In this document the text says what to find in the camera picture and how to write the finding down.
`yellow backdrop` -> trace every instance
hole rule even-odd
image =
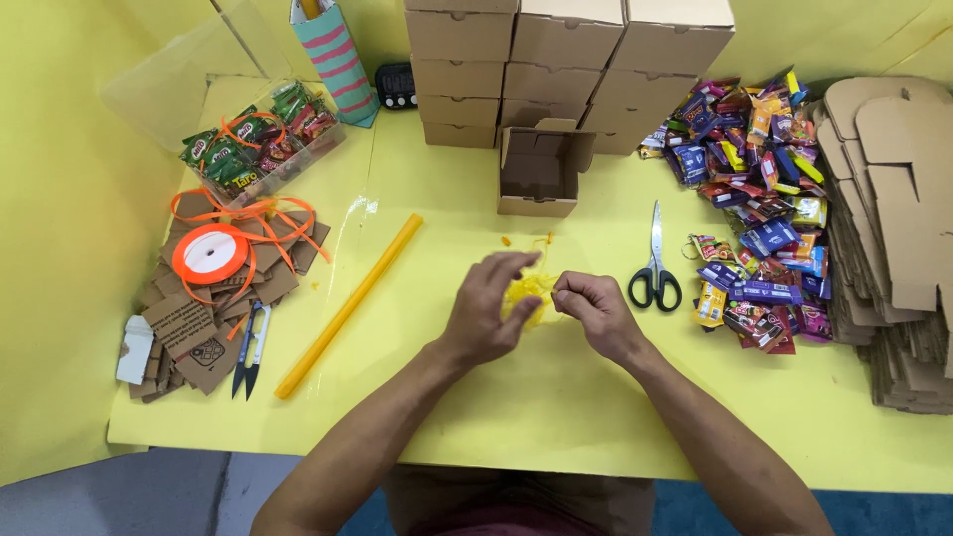
[[[221,2],[223,7],[237,0]],[[294,72],[316,79],[289,0],[253,0]],[[341,0],[369,74],[409,53],[401,0]],[[738,34],[712,75],[806,81],[912,74],[953,82],[953,0],[732,2]],[[168,224],[182,168],[106,110],[99,89],[214,16],[203,0],[7,3],[0,277],[0,484],[111,452],[106,427],[123,322]]]

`scissors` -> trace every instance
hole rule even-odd
[[[254,314],[258,311],[265,312],[265,319],[261,323],[261,331],[252,333],[254,326]],[[245,339],[241,343],[241,352],[238,354],[238,364],[235,366],[234,376],[232,376],[232,398],[238,392],[238,387],[242,380],[245,381],[245,400],[252,395],[254,381],[258,379],[258,365],[261,363],[261,349],[265,346],[265,333],[268,331],[268,318],[272,315],[271,305],[262,305],[260,300],[256,300],[252,305],[252,312],[248,316],[248,324],[245,325]],[[254,357],[252,366],[245,366],[245,359],[248,357],[248,347],[255,339]]]
[[[636,281],[645,280],[645,301],[638,301],[633,292]],[[675,305],[671,307],[665,305],[662,300],[665,297],[665,284],[669,284],[675,291]],[[649,264],[642,268],[629,281],[629,299],[639,309],[647,309],[652,305],[652,300],[656,301],[659,309],[668,313],[675,311],[681,305],[681,286],[679,280],[671,272],[665,269],[661,263],[661,211],[659,202],[656,201],[655,215],[652,216],[652,256],[649,258]]]

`person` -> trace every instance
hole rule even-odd
[[[396,536],[648,534],[652,482],[592,475],[398,464],[425,417],[455,381],[516,348],[542,304],[523,299],[506,320],[510,281],[538,253],[496,253],[474,264],[443,334],[352,409],[258,511],[253,536],[334,536],[383,484]],[[554,305],[586,340],[642,386],[701,484],[745,536],[832,535],[807,486],[641,332],[611,277],[563,273]]]

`yellow table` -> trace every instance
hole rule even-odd
[[[779,451],[815,488],[953,492],[953,420],[874,407],[852,349],[797,339],[796,356],[741,351],[722,328],[688,320],[698,261],[689,233],[728,234],[721,212],[681,188],[663,161],[598,155],[565,219],[497,216],[498,152],[430,147],[414,112],[382,111],[283,193],[312,203],[333,231],[333,265],[315,261],[274,310],[257,387],[232,400],[180,389],[150,405],[116,396],[112,443],[305,454],[363,397],[437,336],[469,265],[555,233],[545,271],[626,282],[649,258],[661,203],[664,262],[686,302],[637,310],[663,353]],[[424,226],[287,401],[272,395],[411,212]],[[421,426],[403,461],[691,479],[634,381],[586,345],[574,320],[540,326],[512,355],[460,381]]]

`striped cylinder container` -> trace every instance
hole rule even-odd
[[[370,127],[380,101],[371,91],[341,9],[334,5],[315,19],[302,22],[295,22],[293,13],[292,28],[335,100],[337,118],[349,125]]]

